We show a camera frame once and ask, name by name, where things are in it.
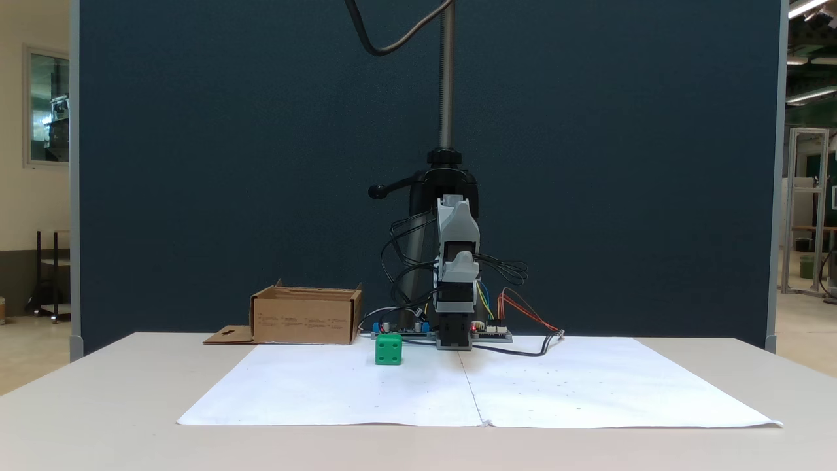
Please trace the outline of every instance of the paper sheet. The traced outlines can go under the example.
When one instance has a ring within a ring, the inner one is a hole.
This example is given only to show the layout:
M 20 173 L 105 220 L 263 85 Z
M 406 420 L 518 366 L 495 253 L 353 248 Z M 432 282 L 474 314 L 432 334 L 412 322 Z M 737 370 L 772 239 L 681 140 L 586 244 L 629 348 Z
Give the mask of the paper sheet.
M 538 351 L 543 337 L 515 337 Z M 569 337 L 542 357 L 460 358 L 497 427 L 750 427 L 772 422 L 634 339 Z
M 501 348 L 538 351 L 543 337 Z M 404 345 L 259 345 L 178 423 L 748 427 L 772 422 L 633 339 L 570 337 L 542 357 Z
M 399 366 L 375 346 L 259 345 L 180 418 L 185 425 L 480 425 L 455 352 L 405 344 Z

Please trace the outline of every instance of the green dice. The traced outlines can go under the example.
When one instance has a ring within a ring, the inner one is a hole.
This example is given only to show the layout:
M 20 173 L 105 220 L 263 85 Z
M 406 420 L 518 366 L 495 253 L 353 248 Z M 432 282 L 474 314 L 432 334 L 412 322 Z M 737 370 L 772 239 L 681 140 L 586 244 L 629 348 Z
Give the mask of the green dice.
M 375 339 L 375 365 L 401 365 L 401 335 L 380 334 Z

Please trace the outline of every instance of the orange wire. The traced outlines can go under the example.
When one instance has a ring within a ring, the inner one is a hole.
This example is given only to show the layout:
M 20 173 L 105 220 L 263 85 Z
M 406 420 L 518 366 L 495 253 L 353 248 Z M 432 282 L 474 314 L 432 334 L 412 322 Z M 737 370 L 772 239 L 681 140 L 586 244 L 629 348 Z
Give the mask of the orange wire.
M 506 294 L 506 291 L 513 292 L 518 298 L 520 298 L 520 300 L 526 305 L 528 309 L 523 308 L 520 304 L 516 303 L 513 299 L 509 298 L 509 296 Z M 541 318 L 541 316 L 535 312 L 535 309 L 533 309 L 531 305 L 526 302 L 526 299 L 524 299 L 523 296 L 521 296 L 518 292 L 509 287 L 503 288 L 503 291 L 500 293 L 499 296 L 497 296 L 497 310 L 499 318 L 506 318 L 505 303 L 509 303 L 513 308 L 517 309 L 518 311 L 526 315 L 528 318 L 531 318 L 535 322 L 542 324 L 544 327 L 547 327 L 550 330 L 559 330 L 559 328 L 550 325 L 547 321 L 543 320 L 543 318 Z

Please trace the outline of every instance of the ceiling light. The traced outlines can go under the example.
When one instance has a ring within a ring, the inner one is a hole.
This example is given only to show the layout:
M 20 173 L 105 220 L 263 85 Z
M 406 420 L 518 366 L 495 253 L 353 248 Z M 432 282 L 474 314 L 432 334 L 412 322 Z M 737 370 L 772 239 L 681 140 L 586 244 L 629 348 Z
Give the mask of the ceiling light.
M 796 18 L 811 8 L 816 8 L 828 1 L 829 0 L 799 0 L 798 2 L 793 2 L 791 3 L 790 10 L 788 11 L 788 19 Z
M 825 88 L 818 88 L 817 90 L 806 91 L 799 95 L 789 96 L 785 99 L 786 103 L 796 103 L 797 101 L 808 100 L 817 96 L 828 95 L 837 91 L 837 85 L 826 86 Z

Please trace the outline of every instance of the cardboard box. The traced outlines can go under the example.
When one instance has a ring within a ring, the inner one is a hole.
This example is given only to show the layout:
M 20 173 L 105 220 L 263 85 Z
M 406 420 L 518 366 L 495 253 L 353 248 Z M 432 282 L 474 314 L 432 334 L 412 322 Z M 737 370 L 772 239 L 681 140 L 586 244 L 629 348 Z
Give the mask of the cardboard box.
M 250 297 L 250 325 L 229 325 L 205 344 L 338 344 L 357 336 L 362 287 L 285 287 L 279 280 Z

